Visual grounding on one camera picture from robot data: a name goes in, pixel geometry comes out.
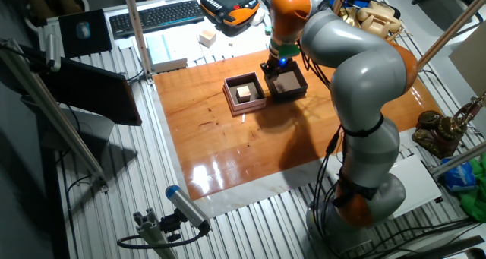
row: keyboard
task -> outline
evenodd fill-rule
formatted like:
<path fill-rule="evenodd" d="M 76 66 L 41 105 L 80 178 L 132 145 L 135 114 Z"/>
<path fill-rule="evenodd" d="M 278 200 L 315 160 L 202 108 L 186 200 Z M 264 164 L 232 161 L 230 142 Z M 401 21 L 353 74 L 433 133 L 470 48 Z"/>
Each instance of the keyboard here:
<path fill-rule="evenodd" d="M 139 11 L 138 14 L 144 33 L 204 20 L 204 14 L 197 1 L 163 5 Z M 134 34 L 128 13 L 112 16 L 109 18 L 109 22 L 115 39 L 126 38 Z"/>

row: telephone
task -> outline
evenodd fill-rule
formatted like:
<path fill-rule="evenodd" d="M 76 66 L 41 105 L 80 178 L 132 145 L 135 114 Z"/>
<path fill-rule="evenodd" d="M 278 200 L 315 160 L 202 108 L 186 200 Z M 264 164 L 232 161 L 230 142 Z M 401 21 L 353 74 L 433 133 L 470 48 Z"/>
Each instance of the telephone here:
<path fill-rule="evenodd" d="M 388 32 L 398 32 L 402 22 L 393 15 L 395 10 L 382 2 L 371 1 L 367 8 L 362 8 L 357 13 L 357 18 L 361 21 L 361 29 L 369 33 L 386 38 Z"/>

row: wooden board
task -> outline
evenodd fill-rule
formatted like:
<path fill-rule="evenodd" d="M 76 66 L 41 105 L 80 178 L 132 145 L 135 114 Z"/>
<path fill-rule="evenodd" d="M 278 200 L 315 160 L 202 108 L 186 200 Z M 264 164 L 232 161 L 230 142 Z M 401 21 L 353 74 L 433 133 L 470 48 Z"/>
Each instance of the wooden board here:
<path fill-rule="evenodd" d="M 309 88 L 306 97 L 275 104 L 259 64 L 268 51 L 159 74 L 153 79 L 193 200 L 324 156 L 339 127 L 329 90 L 297 57 Z M 334 69 L 322 67 L 330 79 Z M 223 80 L 255 71 L 269 97 L 267 107 L 232 117 Z M 399 131 L 415 127 L 418 115 L 437 110 L 417 80 L 413 88 L 383 108 Z"/>

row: small wooden block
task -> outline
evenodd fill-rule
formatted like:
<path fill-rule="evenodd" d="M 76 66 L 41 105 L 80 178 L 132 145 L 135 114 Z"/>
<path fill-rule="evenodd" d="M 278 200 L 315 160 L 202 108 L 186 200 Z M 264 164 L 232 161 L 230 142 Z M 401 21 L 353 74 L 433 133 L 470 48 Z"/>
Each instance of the small wooden block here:
<path fill-rule="evenodd" d="M 248 86 L 238 87 L 236 88 L 236 99 L 238 99 L 238 103 L 246 103 L 250 101 L 251 93 Z"/>
<path fill-rule="evenodd" d="M 199 34 L 199 43 L 210 48 L 216 42 L 216 32 L 205 30 Z"/>

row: metal grating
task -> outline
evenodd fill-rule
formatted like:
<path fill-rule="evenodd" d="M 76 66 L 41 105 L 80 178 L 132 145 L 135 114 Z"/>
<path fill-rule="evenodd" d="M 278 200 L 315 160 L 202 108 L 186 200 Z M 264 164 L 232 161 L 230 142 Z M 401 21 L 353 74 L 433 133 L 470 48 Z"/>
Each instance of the metal grating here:
<path fill-rule="evenodd" d="M 60 36 L 60 29 L 55 21 L 44 27 L 39 37 L 43 38 L 48 33 Z M 410 37 L 399 36 L 397 42 L 409 49 L 417 58 L 421 56 L 422 51 Z M 205 56 L 190 63 L 189 66 L 225 58 L 231 57 Z M 119 51 L 115 47 L 111 52 L 87 55 L 74 60 L 109 71 L 126 72 L 128 77 L 135 76 L 141 70 L 133 48 Z M 426 69 L 434 70 L 430 65 L 427 65 Z M 452 115 L 459 108 L 459 104 L 440 78 L 427 73 L 420 73 L 419 77 L 445 115 Z M 177 184 L 169 156 L 169 147 L 163 136 L 151 96 L 155 87 L 141 81 L 132 84 L 131 89 L 144 123 L 141 127 L 124 125 L 114 127 L 108 146 L 101 157 L 102 167 L 106 170 L 109 192 L 100 192 L 98 186 L 90 179 L 85 180 L 89 184 L 79 184 L 72 188 L 69 200 L 74 231 L 71 231 L 66 197 L 62 191 L 71 258 L 157 258 L 153 251 L 131 251 L 118 248 L 116 245 L 117 238 L 136 234 L 131 216 L 133 212 L 153 207 L 158 216 L 172 213 L 174 207 L 165 199 L 164 191 L 168 185 Z M 479 142 L 481 142 L 479 137 L 467 134 L 462 139 L 464 147 L 460 147 L 458 153 Z M 406 158 L 411 154 L 419 156 L 430 167 L 438 164 L 429 152 L 421 148 L 403 150 L 399 158 Z M 67 155 L 58 165 L 60 189 L 65 190 L 72 182 L 86 174 L 86 168 L 76 161 L 76 156 Z M 305 213 L 312 198 L 313 187 L 314 184 L 305 185 L 212 218 L 213 231 L 208 237 L 175 250 L 179 258 L 329 257 L 321 243 L 312 242 L 305 225 Z M 354 257 L 369 251 L 374 244 L 400 229 L 437 225 L 465 216 L 458 200 L 449 196 L 444 190 L 443 199 L 444 202 L 440 204 L 431 202 L 369 229 L 372 243 L 356 248 L 347 255 Z M 383 248 L 390 248 L 417 233 L 422 232 L 404 232 L 387 242 Z M 183 225 L 182 238 L 192 238 L 195 234 L 194 228 L 188 224 Z"/>

